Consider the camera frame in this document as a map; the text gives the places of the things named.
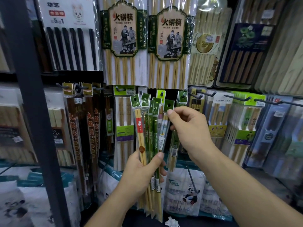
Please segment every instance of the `panda illustration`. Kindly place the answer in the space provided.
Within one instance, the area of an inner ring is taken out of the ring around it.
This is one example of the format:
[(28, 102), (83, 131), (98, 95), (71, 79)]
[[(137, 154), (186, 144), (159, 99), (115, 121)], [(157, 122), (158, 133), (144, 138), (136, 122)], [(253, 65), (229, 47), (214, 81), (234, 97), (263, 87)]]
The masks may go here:
[(27, 213), (27, 210), (22, 207), (24, 203), (25, 200), (13, 203), (6, 202), (5, 205), (7, 209), (5, 210), (5, 216), (13, 217), (14, 215), (16, 215), (17, 218), (22, 218)]
[(188, 194), (185, 195), (183, 198), (184, 202), (190, 202), (191, 205), (195, 204), (198, 201), (198, 194), (200, 193), (200, 190), (198, 190), (198, 193), (195, 192), (194, 189), (189, 188)]

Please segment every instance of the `forearm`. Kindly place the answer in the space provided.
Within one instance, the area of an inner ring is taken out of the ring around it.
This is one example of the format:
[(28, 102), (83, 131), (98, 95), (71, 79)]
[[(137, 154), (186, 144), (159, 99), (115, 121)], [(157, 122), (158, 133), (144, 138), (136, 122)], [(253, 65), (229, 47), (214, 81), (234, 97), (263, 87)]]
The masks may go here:
[(303, 215), (291, 208), (214, 145), (199, 152), (196, 164), (240, 226), (295, 227)]
[(123, 189), (118, 185), (85, 227), (121, 227), (130, 206), (127, 196), (124, 196)]

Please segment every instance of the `black chopstick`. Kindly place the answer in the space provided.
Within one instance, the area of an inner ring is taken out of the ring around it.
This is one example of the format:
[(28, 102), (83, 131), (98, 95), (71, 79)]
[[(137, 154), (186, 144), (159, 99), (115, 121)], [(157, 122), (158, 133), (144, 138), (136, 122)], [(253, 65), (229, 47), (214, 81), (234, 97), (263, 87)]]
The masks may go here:
[(97, 62), (96, 62), (96, 49), (95, 49), (95, 38), (94, 38), (94, 30), (93, 29), (89, 29), (89, 39), (91, 40), (94, 70), (96, 71), (97, 70)]
[(76, 31), (73, 28), (70, 28), (69, 30), (71, 31), (71, 42), (72, 42), (73, 48), (74, 48), (74, 55), (75, 55), (75, 59), (76, 59), (77, 70), (80, 71), (81, 66), (80, 66), (80, 58), (79, 58)]
[(82, 57), (82, 66), (83, 66), (83, 70), (86, 71), (87, 67), (86, 67), (86, 56), (85, 56), (83, 31), (82, 31), (82, 29), (77, 29), (77, 31), (78, 31), (80, 51), (81, 51), (81, 57)]
[(56, 39), (57, 39), (57, 43), (58, 43), (58, 47), (59, 47), (59, 52), (60, 52), (60, 57), (61, 57), (63, 70), (67, 70), (64, 48), (63, 48), (63, 43), (62, 43), (61, 31), (57, 27), (55, 27), (55, 35), (56, 35)]
[(59, 57), (58, 57), (58, 52), (57, 52), (57, 48), (56, 48), (53, 30), (51, 30), (51, 27), (46, 27), (46, 30), (47, 30), (49, 41), (51, 43), (51, 49), (52, 49), (53, 56), (55, 59), (55, 65), (57, 67), (57, 70), (60, 70), (61, 67), (60, 67), (60, 62), (59, 62)]
[(63, 32), (64, 41), (65, 41), (65, 47), (66, 47), (66, 51), (67, 51), (69, 66), (70, 66), (70, 69), (73, 71), (74, 64), (73, 64), (73, 57), (71, 55), (71, 44), (69, 42), (68, 30), (66, 28), (62, 28), (62, 32)]

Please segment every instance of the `black metal post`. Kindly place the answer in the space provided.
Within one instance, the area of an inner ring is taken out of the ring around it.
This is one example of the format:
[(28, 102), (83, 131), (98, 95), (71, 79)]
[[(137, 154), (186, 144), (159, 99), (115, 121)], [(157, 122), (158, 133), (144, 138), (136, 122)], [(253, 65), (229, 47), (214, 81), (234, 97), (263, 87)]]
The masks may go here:
[(0, 0), (32, 142), (56, 227), (70, 227), (51, 123), (25, 0)]

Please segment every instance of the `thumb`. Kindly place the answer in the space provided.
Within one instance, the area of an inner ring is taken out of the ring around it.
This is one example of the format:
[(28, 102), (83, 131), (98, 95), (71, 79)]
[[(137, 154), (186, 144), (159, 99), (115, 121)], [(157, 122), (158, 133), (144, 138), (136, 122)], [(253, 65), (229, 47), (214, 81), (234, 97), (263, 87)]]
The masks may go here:
[(172, 110), (172, 109), (169, 109), (167, 111), (167, 115), (169, 117), (169, 120), (173, 123), (173, 125), (175, 126), (176, 129), (181, 127), (182, 124), (184, 123), (184, 120), (181, 119), (179, 114), (177, 112), (175, 112), (174, 110)]
[(164, 154), (162, 152), (157, 153), (153, 159), (147, 164), (144, 169), (151, 176), (154, 174), (156, 169), (161, 165), (164, 158)]

